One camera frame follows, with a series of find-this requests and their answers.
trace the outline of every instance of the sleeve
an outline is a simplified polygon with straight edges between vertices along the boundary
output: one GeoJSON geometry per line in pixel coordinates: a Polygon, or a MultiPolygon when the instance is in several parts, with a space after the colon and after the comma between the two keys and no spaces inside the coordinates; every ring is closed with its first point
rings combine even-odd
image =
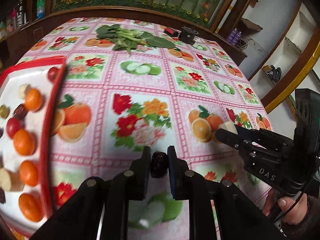
{"type": "Polygon", "coordinates": [[[320,200],[308,196],[308,205],[308,213],[299,225],[282,223],[282,230],[290,240],[320,239],[320,200]]]}

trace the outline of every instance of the gold trim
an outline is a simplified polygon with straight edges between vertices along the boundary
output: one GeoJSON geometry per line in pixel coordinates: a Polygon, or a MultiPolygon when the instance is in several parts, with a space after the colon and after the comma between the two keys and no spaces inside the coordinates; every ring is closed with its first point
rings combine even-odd
{"type": "Polygon", "coordinates": [[[275,109],[279,104],[281,104],[296,88],[302,80],[308,75],[311,71],[315,63],[320,57],[320,42],[318,43],[315,52],[310,57],[308,62],[305,64],[300,73],[295,77],[294,80],[290,83],[289,86],[285,90],[283,90],[269,105],[266,106],[267,113],[270,113],[273,109],[275,109]]]}

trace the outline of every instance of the spray can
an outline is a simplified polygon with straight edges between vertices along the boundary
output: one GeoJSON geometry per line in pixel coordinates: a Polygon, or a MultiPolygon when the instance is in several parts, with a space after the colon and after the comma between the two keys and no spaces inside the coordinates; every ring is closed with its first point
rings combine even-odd
{"type": "Polygon", "coordinates": [[[237,29],[233,29],[232,32],[230,33],[229,37],[227,38],[227,42],[231,43],[232,39],[234,36],[237,34],[237,29]]]}
{"type": "Polygon", "coordinates": [[[231,41],[231,45],[232,46],[236,45],[240,38],[241,38],[241,32],[237,32],[231,41]]]}

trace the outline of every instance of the pink tablecloth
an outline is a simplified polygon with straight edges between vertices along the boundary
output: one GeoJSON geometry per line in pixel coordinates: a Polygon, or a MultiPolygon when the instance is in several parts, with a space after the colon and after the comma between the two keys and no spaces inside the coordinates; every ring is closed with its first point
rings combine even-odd
{"type": "MultiPolygon", "coordinates": [[[[219,44],[197,38],[196,45],[186,45],[166,36],[163,29],[125,19],[72,19],[46,35],[20,60],[67,57],[68,75],[57,114],[62,116],[62,126],[51,140],[57,206],[87,177],[111,179],[127,169],[140,157],[144,145],[150,145],[152,152],[166,152],[174,145],[178,158],[186,160],[190,169],[215,181],[227,177],[258,206],[263,205],[269,186],[253,180],[242,169],[237,153],[216,143],[213,135],[221,121],[230,119],[248,129],[271,130],[264,107],[219,44]],[[130,55],[112,50],[113,44],[96,44],[96,30],[116,23],[124,29],[164,37],[174,42],[176,49],[138,45],[130,55]],[[139,67],[139,71],[127,70],[130,64],[130,69],[139,67]],[[152,70],[139,75],[145,69],[152,70]]],[[[150,178],[147,200],[164,192],[170,192],[168,178],[150,178]]],[[[188,239],[188,203],[183,203],[174,220],[151,230],[130,228],[128,236],[188,239]]]]}

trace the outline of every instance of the plastic bottle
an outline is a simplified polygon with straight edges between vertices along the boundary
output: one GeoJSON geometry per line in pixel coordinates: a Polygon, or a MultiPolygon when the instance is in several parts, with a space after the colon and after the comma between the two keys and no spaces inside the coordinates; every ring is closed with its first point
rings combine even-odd
{"type": "Polygon", "coordinates": [[[234,36],[237,34],[237,29],[233,29],[233,31],[230,33],[229,37],[227,38],[227,42],[231,43],[234,36]]]}
{"type": "Polygon", "coordinates": [[[231,45],[232,46],[236,45],[240,38],[241,38],[241,32],[237,32],[237,34],[231,41],[231,45]]]}
{"type": "Polygon", "coordinates": [[[37,18],[44,17],[44,0],[37,0],[37,18]]]}

